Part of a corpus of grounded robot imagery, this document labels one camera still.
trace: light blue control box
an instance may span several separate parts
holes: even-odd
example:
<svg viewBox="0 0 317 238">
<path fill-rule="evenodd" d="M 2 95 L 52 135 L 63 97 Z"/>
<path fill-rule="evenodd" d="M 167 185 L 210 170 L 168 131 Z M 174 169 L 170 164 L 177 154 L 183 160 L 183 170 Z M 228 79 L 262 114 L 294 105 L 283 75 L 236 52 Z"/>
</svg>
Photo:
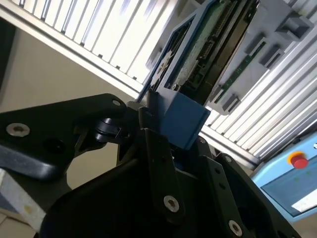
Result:
<svg viewBox="0 0 317 238">
<path fill-rule="evenodd" d="M 301 169 L 294 163 L 299 155 Z M 317 133 L 270 160 L 252 180 L 291 223 L 317 212 Z"/>
</svg>

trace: red button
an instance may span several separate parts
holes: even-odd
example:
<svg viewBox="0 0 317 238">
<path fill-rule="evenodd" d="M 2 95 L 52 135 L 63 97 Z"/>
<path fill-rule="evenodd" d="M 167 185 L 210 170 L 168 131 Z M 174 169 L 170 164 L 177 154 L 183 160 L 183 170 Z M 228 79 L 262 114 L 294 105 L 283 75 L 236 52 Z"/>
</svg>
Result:
<svg viewBox="0 0 317 238">
<path fill-rule="evenodd" d="M 296 155 L 291 159 L 294 168 L 301 170 L 308 165 L 308 160 L 303 155 Z"/>
</svg>

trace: label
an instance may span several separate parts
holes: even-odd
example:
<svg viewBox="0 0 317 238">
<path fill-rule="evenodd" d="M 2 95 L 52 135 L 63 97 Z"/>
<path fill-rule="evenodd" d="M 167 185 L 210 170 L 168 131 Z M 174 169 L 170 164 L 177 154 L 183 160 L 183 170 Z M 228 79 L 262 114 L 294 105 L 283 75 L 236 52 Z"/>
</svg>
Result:
<svg viewBox="0 0 317 238">
<path fill-rule="evenodd" d="M 305 212 L 317 206 L 317 189 L 292 205 L 299 212 Z"/>
</svg>

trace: beige wall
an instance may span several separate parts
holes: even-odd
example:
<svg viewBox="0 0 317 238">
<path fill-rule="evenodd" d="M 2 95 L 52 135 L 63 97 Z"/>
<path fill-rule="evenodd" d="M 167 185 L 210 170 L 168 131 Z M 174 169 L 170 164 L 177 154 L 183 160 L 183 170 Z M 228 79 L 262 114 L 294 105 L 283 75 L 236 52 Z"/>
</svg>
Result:
<svg viewBox="0 0 317 238">
<path fill-rule="evenodd" d="M 48 104 L 101 93 L 131 100 L 32 36 L 18 31 L 0 92 L 0 112 Z M 91 180 L 115 166 L 117 145 L 76 158 L 67 177 L 71 187 Z"/>
</svg>

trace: gray plastic housing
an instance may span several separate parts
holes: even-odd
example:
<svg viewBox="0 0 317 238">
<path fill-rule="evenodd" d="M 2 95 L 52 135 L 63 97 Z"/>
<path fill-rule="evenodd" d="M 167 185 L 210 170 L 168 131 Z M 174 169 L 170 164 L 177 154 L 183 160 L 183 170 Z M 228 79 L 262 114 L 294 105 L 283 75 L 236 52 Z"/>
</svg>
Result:
<svg viewBox="0 0 317 238">
<path fill-rule="evenodd" d="M 207 105 L 222 115 L 233 112 L 256 82 L 281 60 L 286 48 L 292 42 L 302 41 L 313 27 L 314 24 L 294 12 L 282 0 L 260 1 L 239 49 L 218 81 Z M 252 61 L 246 67 L 246 64 L 240 67 L 247 56 L 253 56 Z M 240 75 L 233 77 L 233 73 L 237 72 Z M 228 87 L 227 81 L 231 79 L 232 82 L 232 78 L 233 83 Z"/>
</svg>

